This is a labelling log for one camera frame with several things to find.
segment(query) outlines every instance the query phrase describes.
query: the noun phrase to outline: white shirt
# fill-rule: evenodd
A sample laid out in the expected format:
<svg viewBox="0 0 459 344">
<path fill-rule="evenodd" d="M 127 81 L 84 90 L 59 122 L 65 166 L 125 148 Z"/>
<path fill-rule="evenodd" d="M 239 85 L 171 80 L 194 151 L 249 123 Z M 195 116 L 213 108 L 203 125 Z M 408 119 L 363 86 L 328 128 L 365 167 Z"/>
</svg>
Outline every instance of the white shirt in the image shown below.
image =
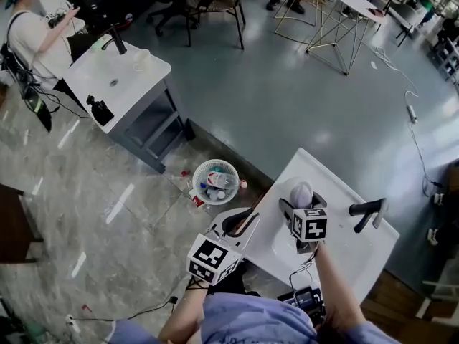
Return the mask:
<svg viewBox="0 0 459 344">
<path fill-rule="evenodd" d="M 34 77 L 41 86 L 52 89 L 72 64 L 69 43 L 64 37 L 59 37 L 46 52 L 39 53 L 38 49 L 47 36 L 49 26 L 40 15 L 31 11 L 25 12 L 11 26 L 9 46 L 29 70 L 36 74 Z"/>
</svg>

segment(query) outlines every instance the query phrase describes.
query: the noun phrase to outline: black and white marker cube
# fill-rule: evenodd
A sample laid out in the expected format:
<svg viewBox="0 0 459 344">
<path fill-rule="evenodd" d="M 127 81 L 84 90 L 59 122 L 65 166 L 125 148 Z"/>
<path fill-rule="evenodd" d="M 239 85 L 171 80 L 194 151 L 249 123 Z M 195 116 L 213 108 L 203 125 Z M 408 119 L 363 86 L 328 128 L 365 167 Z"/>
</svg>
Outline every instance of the black and white marker cube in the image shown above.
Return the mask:
<svg viewBox="0 0 459 344">
<path fill-rule="evenodd" d="M 241 254 L 203 234 L 198 234 L 186 258 L 186 269 L 211 285 L 231 274 L 239 264 Z"/>
<path fill-rule="evenodd" d="M 327 235 L 327 220 L 323 208 L 295 209 L 290 231 L 302 242 L 323 241 Z"/>
</svg>

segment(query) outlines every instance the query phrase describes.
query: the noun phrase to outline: round white table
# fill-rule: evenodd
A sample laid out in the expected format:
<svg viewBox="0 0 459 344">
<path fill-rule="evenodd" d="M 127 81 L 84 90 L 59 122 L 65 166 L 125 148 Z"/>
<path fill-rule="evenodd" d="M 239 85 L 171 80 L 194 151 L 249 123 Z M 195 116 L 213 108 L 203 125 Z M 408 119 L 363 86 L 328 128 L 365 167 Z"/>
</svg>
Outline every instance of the round white table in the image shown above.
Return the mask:
<svg viewBox="0 0 459 344">
<path fill-rule="evenodd" d="M 341 5 L 339 13 L 341 13 L 341 11 L 343 10 L 343 5 L 347 5 L 349 8 L 351 8 L 351 9 L 355 10 L 357 13 L 359 13 L 360 16 L 358 16 L 356 18 L 355 24 L 353 25 L 352 28 L 348 28 L 348 27 L 346 27 L 344 25 L 344 22 L 349 19 L 348 17 L 343 19 L 341 14 L 339 14 L 339 20 L 336 20 L 336 19 L 334 19 L 332 17 L 332 14 L 335 11 L 335 8 L 336 8 L 336 6 L 338 4 Z M 386 17 L 385 16 L 376 16 L 370 11 L 370 9 L 377 10 L 377 8 L 367 0 L 336 0 L 336 3 L 335 3 L 335 5 L 333 6 L 333 8 L 331 10 L 331 13 L 327 14 L 327 18 L 325 19 L 325 21 L 323 21 L 322 26 L 319 28 L 319 30 L 316 32 L 316 34 L 314 34 L 311 42 L 306 47 L 306 53 L 307 54 L 314 54 L 317 57 L 320 57 L 322 60 L 324 60 L 325 62 L 329 63 L 332 67 L 335 67 L 337 70 L 343 72 L 345 75 L 349 75 L 349 73 L 351 71 L 351 68 L 352 68 L 352 65 L 354 64 L 354 61 L 355 61 L 355 59 L 357 57 L 357 54 L 359 53 L 361 43 L 362 43 L 362 41 L 364 39 L 364 36 L 365 36 L 365 33 L 366 33 L 366 28 L 368 27 L 368 23 L 370 21 L 372 21 L 372 22 L 375 22 L 375 23 L 378 23 L 378 24 L 385 24 L 385 22 L 386 22 Z M 366 24 L 365 24 L 364 33 L 362 34 L 361 37 L 359 37 L 359 35 L 358 35 L 359 22 L 361 22 L 365 18 L 366 18 Z M 326 22 L 329 19 L 335 21 L 337 24 L 332 29 L 330 29 L 325 34 L 323 34 L 323 28 L 324 28 Z M 344 35 L 341 36 L 338 39 L 340 27 L 343 27 L 347 32 L 344 33 Z M 326 44 L 322 44 L 322 39 L 325 38 L 326 36 L 328 36 L 331 32 L 333 32 L 335 30 L 336 30 L 335 39 L 332 42 L 329 42 L 329 43 L 326 43 Z M 347 65 L 345 63 L 345 61 L 344 61 L 343 55 L 341 54 L 341 50 L 339 49 L 338 43 L 349 32 L 351 32 L 354 35 L 354 43 L 352 45 L 351 59 L 350 59 L 349 65 Z M 357 46 L 357 50 L 355 50 L 356 49 L 356 41 L 357 41 L 357 39 L 359 39 L 359 44 Z M 343 67 L 338 67 L 337 65 L 329 62 L 327 59 L 324 59 L 323 57 L 319 56 L 315 52 L 312 52 L 313 49 L 318 49 L 318 48 L 322 48 L 322 47 L 330 47 L 330 46 L 337 48 L 339 56 L 341 57 L 341 60 L 342 60 L 342 64 L 344 64 L 344 69 L 343 69 Z"/>
</svg>

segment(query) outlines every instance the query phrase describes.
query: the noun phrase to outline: plastic bottle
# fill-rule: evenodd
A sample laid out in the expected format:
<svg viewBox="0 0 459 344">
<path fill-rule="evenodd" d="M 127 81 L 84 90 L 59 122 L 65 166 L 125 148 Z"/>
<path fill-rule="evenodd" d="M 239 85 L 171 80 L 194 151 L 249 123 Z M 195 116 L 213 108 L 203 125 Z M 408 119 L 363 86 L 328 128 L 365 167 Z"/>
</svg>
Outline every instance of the plastic bottle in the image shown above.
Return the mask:
<svg viewBox="0 0 459 344">
<path fill-rule="evenodd" d="M 238 188 L 239 179 L 228 173 L 210 172 L 207 176 L 207 184 L 217 188 Z"/>
</svg>

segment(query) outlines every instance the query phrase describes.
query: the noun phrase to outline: blue shirt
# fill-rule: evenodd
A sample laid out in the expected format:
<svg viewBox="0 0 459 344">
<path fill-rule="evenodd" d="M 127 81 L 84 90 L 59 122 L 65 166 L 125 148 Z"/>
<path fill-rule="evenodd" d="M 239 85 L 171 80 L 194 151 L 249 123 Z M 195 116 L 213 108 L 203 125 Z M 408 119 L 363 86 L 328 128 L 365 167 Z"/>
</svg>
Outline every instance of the blue shirt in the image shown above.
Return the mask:
<svg viewBox="0 0 459 344">
<path fill-rule="evenodd" d="M 317 332 L 302 310 L 284 302 L 251 295 L 217 293 L 204 301 L 200 323 L 206 344 L 314 344 Z M 370 322 L 344 333 L 346 343 L 397 344 Z M 155 337 L 133 322 L 117 322 L 112 344 L 158 344 Z"/>
</svg>

